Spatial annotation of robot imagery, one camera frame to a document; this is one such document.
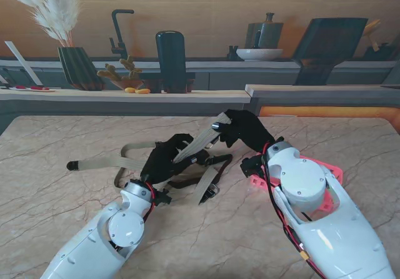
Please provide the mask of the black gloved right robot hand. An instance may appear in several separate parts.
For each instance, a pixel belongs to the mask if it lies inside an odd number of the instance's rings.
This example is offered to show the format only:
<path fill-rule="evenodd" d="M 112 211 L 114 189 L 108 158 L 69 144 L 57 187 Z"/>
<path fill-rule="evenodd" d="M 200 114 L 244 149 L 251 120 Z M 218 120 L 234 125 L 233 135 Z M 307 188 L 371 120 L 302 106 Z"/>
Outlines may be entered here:
<path fill-rule="evenodd" d="M 247 110 L 229 109 L 224 113 L 230 124 L 215 123 L 213 129 L 220 133 L 220 141 L 230 148 L 237 140 L 241 140 L 248 148 L 262 153 L 265 145 L 275 143 L 274 137 L 260 122 L 259 118 Z"/>

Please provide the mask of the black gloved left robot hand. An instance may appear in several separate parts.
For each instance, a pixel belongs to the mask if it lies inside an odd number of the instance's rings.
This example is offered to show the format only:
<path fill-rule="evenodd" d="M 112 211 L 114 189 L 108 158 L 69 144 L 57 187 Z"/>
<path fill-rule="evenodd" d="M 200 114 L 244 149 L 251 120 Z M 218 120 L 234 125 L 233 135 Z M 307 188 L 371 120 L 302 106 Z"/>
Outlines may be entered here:
<path fill-rule="evenodd" d="M 209 157 L 205 150 L 188 156 L 180 162 L 174 162 L 179 151 L 186 148 L 193 140 L 194 138 L 190 134 L 179 133 L 165 142 L 159 142 L 151 151 L 141 171 L 141 181 L 146 185 L 156 185 L 181 174 L 198 161 L 203 163 Z"/>

